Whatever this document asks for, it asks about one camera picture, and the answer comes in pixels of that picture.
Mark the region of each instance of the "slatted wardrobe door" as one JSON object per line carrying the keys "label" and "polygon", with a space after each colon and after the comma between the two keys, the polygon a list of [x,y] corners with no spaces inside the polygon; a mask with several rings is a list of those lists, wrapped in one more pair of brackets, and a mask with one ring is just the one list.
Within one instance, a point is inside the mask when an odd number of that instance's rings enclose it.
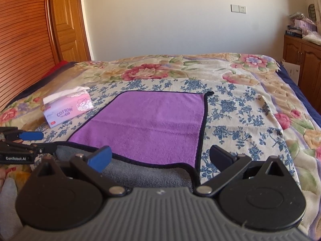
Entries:
{"label": "slatted wardrobe door", "polygon": [[46,3],[0,0],[0,111],[57,62]]}

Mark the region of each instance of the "white paper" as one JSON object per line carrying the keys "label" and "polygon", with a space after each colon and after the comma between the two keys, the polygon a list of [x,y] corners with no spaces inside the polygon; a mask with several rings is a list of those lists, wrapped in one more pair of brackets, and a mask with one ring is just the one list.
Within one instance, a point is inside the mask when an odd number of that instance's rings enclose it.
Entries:
{"label": "white paper", "polygon": [[74,89],[64,90],[62,92],[57,92],[57,93],[51,94],[51,95],[43,98],[43,104],[52,102],[52,101],[54,101],[54,100],[56,100],[56,99],[58,99],[60,97],[66,96],[66,95],[71,94],[71,93],[86,91],[86,90],[89,90],[89,89],[90,89],[89,87],[78,86],[78,87],[76,87]]}
{"label": "white paper", "polygon": [[288,75],[292,79],[292,81],[294,81],[295,84],[297,85],[299,83],[300,65],[296,65],[289,62],[282,62],[282,63],[284,68],[288,72]]}

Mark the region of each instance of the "tissue pack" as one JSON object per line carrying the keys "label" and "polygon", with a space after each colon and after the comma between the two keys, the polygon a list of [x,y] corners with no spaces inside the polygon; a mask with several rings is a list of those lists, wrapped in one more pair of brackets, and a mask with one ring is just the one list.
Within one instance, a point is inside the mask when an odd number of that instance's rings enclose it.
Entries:
{"label": "tissue pack", "polygon": [[52,128],[92,108],[90,96],[86,90],[83,90],[46,103],[44,115],[50,128]]}

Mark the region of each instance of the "stack of books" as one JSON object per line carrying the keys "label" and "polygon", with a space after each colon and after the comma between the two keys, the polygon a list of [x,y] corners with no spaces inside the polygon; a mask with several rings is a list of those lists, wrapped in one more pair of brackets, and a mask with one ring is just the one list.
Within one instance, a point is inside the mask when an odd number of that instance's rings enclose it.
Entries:
{"label": "stack of books", "polygon": [[293,37],[302,38],[302,29],[299,27],[295,27],[293,25],[288,25],[288,29],[285,31],[286,35],[290,35]]}

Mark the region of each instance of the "white tissue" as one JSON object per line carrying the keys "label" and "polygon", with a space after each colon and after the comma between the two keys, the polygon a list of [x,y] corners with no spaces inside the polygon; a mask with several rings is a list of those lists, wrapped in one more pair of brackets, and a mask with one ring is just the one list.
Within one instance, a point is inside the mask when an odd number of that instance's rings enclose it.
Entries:
{"label": "white tissue", "polygon": [[78,86],[74,89],[70,89],[70,90],[64,90],[62,92],[57,92],[57,93],[54,93],[54,94],[51,94],[45,98],[43,98],[43,104],[46,104],[46,103],[49,103],[49,102],[52,102],[60,97],[63,97],[65,95],[68,95],[68,94],[71,94],[71,93],[76,93],[76,92],[81,92],[81,91],[84,91],[84,93],[86,93],[86,90],[89,90],[90,88],[89,87],[81,87],[81,86]]}

